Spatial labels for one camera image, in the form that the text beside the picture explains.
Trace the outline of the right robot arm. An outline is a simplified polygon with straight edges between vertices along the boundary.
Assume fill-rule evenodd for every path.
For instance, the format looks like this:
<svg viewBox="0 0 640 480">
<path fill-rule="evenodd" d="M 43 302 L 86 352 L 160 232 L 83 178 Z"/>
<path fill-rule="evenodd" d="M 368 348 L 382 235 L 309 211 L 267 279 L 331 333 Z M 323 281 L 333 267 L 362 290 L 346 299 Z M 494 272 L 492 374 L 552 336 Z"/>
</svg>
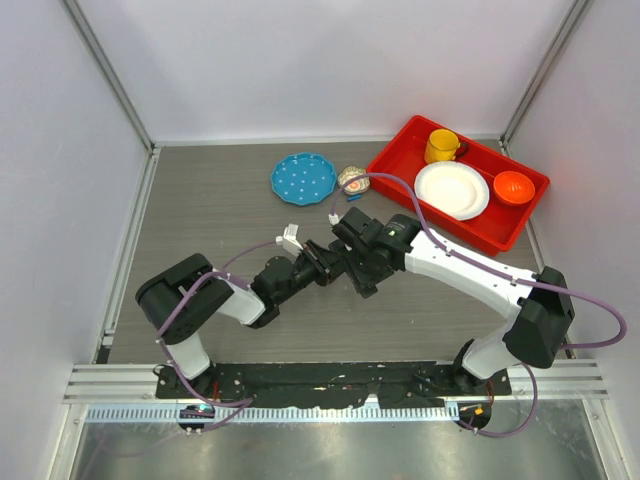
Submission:
<svg viewBox="0 0 640 480">
<path fill-rule="evenodd" d="M 520 363 L 552 366 L 575 316 L 560 271 L 501 264 L 403 214 L 381 223 L 352 207 L 344 216 L 330 215 L 329 222 L 337 238 L 332 246 L 344 255 L 345 270 L 363 296 L 407 271 L 449 285 L 503 317 L 503 326 L 467 341 L 456 355 L 451 380 L 460 393 L 475 394 L 494 374 Z"/>
</svg>

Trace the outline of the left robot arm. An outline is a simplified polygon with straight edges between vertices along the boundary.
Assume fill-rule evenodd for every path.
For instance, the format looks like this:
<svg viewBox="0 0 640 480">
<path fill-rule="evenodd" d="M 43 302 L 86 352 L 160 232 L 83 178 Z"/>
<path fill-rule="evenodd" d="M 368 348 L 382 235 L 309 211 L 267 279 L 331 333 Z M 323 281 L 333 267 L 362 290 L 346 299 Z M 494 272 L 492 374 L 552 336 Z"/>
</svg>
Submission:
<svg viewBox="0 0 640 480">
<path fill-rule="evenodd" d="M 199 329 L 214 314 L 263 328 L 279 315 L 279 306 L 298 292 L 313 283 L 327 286 L 344 272 L 338 252 L 309 241 L 295 260 L 283 256 L 267 260 L 250 283 L 214 268 L 200 253 L 146 281 L 135 301 L 156 329 L 156 341 L 169 361 L 163 369 L 168 379 L 159 387 L 193 399 L 210 395 L 216 374 Z"/>
</svg>

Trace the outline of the black remote control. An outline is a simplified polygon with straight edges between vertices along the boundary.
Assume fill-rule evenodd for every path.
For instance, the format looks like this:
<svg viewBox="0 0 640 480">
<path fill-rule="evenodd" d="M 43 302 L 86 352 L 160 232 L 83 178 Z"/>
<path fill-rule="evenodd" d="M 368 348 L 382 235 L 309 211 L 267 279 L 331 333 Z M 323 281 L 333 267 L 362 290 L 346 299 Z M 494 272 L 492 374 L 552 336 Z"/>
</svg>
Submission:
<svg viewBox="0 0 640 480">
<path fill-rule="evenodd" d="M 329 260 L 331 277 L 337 279 L 341 275 L 346 275 L 349 278 L 351 266 L 356 260 L 355 252 L 341 240 L 331 242 L 328 248 L 331 252 Z"/>
</svg>

